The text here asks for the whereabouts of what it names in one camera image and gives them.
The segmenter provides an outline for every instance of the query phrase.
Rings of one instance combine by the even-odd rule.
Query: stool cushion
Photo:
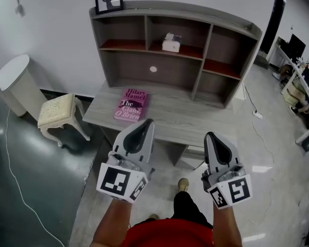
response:
[[[45,102],[40,111],[38,128],[53,122],[68,119],[72,115],[74,94],[66,94]]]

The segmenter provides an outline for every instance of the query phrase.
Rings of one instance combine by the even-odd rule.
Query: person's right arm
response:
[[[239,233],[232,207],[219,210],[213,203],[213,242],[215,247],[241,247]]]

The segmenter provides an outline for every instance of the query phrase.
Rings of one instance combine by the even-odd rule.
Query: shoe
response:
[[[159,219],[159,216],[158,216],[157,214],[151,214],[151,215],[149,216],[149,219],[160,220],[160,219]]]
[[[272,75],[273,75],[276,79],[280,80],[280,74],[279,74],[279,73],[273,72]]]
[[[180,179],[179,183],[177,184],[178,190],[187,192],[187,189],[189,188],[189,180],[182,178]]]
[[[290,109],[294,114],[298,114],[298,109],[295,109],[295,108],[293,108],[292,106],[290,106],[289,109]]]

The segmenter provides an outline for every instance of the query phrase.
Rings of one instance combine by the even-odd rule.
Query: tan shoe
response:
[[[189,179],[182,178],[180,179],[179,183],[177,184],[178,190],[187,192],[187,189],[189,188]]]
[[[155,220],[159,220],[159,216],[157,214],[151,214],[149,216],[149,219],[155,219]]]

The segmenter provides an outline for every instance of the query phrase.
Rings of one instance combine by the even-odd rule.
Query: white marker cube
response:
[[[208,192],[218,209],[227,208],[253,197],[249,174],[216,183]]]
[[[147,183],[148,178],[143,172],[102,163],[96,190],[110,197],[134,203]]]

